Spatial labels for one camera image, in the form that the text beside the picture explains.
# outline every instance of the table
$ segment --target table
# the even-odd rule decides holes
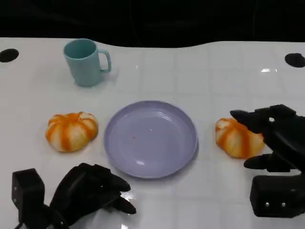
[[[287,65],[288,53],[305,54],[301,43],[214,42],[180,49],[124,48],[99,43],[112,57],[113,71],[100,85],[73,83],[62,49],[69,39],[0,38],[0,50],[19,57],[0,63],[0,228],[17,225],[10,199],[11,173],[36,168],[49,204],[64,175],[81,162],[109,167],[126,179],[124,193],[137,207],[133,216],[100,210],[74,229],[303,229],[294,219],[257,218],[249,190],[264,171],[243,167],[220,150],[214,124],[229,110],[283,103],[305,115],[305,70]],[[127,176],[109,163],[103,149],[105,125],[120,108],[139,100],[162,100],[181,107],[199,133],[199,153],[179,173],[159,180]],[[87,111],[100,133],[84,150],[59,154],[44,137],[53,114]]]

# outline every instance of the teal mug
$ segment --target teal mug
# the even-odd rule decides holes
[[[63,49],[75,83],[91,87],[102,80],[102,73],[111,70],[110,55],[106,50],[98,49],[95,42],[89,39],[77,39],[69,42]],[[108,69],[101,69],[99,53],[107,57]]]

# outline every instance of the plate rim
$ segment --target plate rim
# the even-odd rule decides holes
[[[140,175],[135,175],[133,173],[130,173],[130,172],[126,172],[124,171],[123,169],[121,169],[119,166],[117,166],[117,164],[115,163],[115,160],[112,160],[111,159],[111,156],[110,156],[110,153],[108,152],[107,148],[106,148],[106,132],[109,131],[109,128],[110,128],[110,124],[112,123],[112,120],[117,117],[123,110],[125,110],[126,108],[132,106],[132,105],[137,105],[137,104],[142,104],[142,103],[162,103],[162,104],[166,104],[166,105],[169,105],[169,106],[172,106],[174,107],[175,109],[178,109],[180,112],[182,112],[188,119],[189,121],[191,122],[192,126],[193,126],[193,130],[194,130],[194,133],[195,133],[195,144],[194,144],[194,148],[192,149],[192,153],[190,154],[189,158],[187,158],[187,160],[185,160],[184,163],[182,163],[181,165],[179,165],[175,170],[173,171],[170,171],[162,176],[140,176]],[[179,170],[181,170],[182,168],[184,168],[187,164],[190,163],[190,161],[192,160],[192,158],[194,157],[196,151],[197,151],[197,148],[199,147],[198,146],[198,142],[199,142],[199,139],[198,139],[198,132],[197,132],[197,128],[194,124],[194,122],[192,121],[192,119],[190,118],[190,116],[181,108],[179,108],[178,106],[176,105],[173,105],[171,103],[168,103],[168,102],[164,102],[164,101],[161,101],[161,100],[141,100],[141,101],[137,101],[137,102],[134,102],[134,103],[131,103],[131,104],[128,104],[126,106],[124,106],[123,108],[121,108],[120,110],[118,110],[117,112],[115,112],[115,114],[110,118],[110,120],[108,121],[107,125],[106,125],[106,128],[104,130],[104,133],[103,133],[103,146],[104,146],[104,150],[106,152],[106,156],[107,156],[107,159],[108,159],[108,162],[114,166],[117,170],[125,173],[125,174],[128,174],[132,177],[136,177],[136,178],[143,178],[143,179],[158,179],[158,178],[163,178],[163,177],[167,177],[169,175],[172,175],[176,172],[178,172]]]

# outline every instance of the black dot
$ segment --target black dot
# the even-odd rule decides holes
[[[305,67],[305,58],[300,53],[290,53],[285,56],[285,61],[295,68]]]
[[[6,49],[0,52],[0,62],[7,63],[15,60],[19,56],[16,49]]]

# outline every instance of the plate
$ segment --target plate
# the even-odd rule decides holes
[[[198,144],[187,114],[161,101],[140,101],[117,112],[107,124],[104,146],[111,164],[141,178],[160,178],[184,167]]]

